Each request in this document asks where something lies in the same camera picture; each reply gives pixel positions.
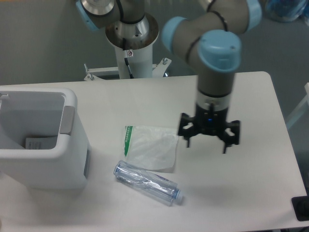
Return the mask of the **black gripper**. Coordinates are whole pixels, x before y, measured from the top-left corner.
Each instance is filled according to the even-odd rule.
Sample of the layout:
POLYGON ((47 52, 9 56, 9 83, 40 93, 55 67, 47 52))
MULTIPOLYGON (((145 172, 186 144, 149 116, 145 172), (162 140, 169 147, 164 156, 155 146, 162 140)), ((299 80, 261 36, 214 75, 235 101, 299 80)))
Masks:
POLYGON ((195 116, 191 117, 182 113, 179 122, 178 136, 187 141, 187 148, 190 147, 190 139, 199 133, 210 136, 217 136, 223 141, 223 154, 232 145, 239 145, 240 126, 239 120, 226 122, 228 108, 221 111, 205 110, 196 104, 195 116))

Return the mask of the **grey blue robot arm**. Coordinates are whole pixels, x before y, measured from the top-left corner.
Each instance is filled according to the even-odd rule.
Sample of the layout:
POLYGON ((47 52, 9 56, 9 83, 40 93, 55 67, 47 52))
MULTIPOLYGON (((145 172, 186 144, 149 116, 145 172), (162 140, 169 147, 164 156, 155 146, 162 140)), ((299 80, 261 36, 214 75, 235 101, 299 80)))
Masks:
POLYGON ((225 147, 239 144, 240 122, 227 122, 234 76, 241 62, 239 35, 259 24, 256 0, 210 0, 204 15, 170 19, 162 29, 142 0, 78 0, 76 7, 91 30, 105 29, 114 46, 122 79, 152 77, 152 49, 157 38, 197 74, 196 112, 182 114, 178 135, 216 136, 225 147))

